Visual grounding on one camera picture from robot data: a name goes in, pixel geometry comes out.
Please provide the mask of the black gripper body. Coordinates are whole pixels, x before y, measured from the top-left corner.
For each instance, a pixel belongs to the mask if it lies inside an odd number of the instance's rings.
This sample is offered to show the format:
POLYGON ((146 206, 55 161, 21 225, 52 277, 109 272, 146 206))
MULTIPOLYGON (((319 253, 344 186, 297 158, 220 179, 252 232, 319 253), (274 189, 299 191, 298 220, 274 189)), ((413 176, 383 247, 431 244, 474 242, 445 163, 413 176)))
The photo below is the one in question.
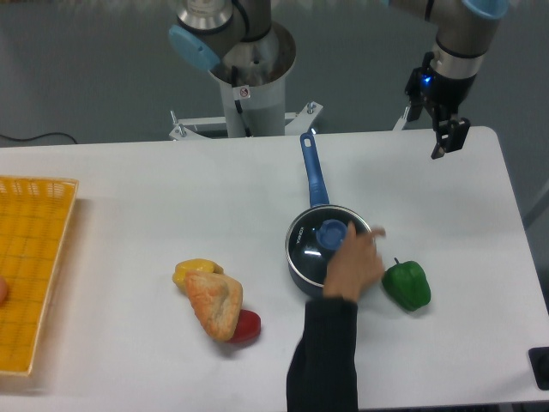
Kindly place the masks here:
POLYGON ((478 73, 478 58, 457 57, 446 51, 429 51, 422 64, 413 69, 405 87, 409 103, 421 102, 438 121, 458 113, 478 73))

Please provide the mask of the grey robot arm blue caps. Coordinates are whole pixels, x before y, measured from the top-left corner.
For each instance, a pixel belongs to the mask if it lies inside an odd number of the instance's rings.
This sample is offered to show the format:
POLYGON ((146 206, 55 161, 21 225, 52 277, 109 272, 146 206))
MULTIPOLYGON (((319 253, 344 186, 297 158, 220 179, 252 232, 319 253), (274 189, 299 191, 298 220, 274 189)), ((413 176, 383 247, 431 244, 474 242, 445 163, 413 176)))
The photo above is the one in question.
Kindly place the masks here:
MULTIPOLYGON (((470 122, 459 106, 489 50, 507 1, 387 1, 437 26, 435 43, 413 69, 405 94, 402 127, 426 112, 438 159, 462 149, 470 122)), ((273 21, 269 1, 183 1, 168 31, 173 50, 219 84, 230 137, 280 136, 308 131, 322 110, 308 103, 285 112, 285 81, 296 60, 292 35, 273 21)))

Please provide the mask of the black sleeved forearm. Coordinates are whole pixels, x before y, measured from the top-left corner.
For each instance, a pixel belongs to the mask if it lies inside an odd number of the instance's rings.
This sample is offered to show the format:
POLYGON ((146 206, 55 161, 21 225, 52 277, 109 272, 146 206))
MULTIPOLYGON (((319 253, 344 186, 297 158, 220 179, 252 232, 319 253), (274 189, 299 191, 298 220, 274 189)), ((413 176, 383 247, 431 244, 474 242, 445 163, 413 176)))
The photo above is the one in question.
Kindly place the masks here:
POLYGON ((303 335, 287 372, 289 411, 357 411, 358 305, 322 298, 305 305, 303 335))

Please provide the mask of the person's bare hand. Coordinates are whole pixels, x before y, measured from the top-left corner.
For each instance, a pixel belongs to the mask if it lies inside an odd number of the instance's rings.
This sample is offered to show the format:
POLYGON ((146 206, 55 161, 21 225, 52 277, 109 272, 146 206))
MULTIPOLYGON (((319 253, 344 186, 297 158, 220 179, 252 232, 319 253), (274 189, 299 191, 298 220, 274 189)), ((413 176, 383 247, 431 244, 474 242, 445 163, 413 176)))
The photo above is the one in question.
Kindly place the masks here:
POLYGON ((346 237, 327 266, 324 298, 342 298, 357 303, 366 289, 382 279, 385 269, 377 252, 376 239, 385 234, 382 227, 358 233, 355 225, 348 223, 346 237))

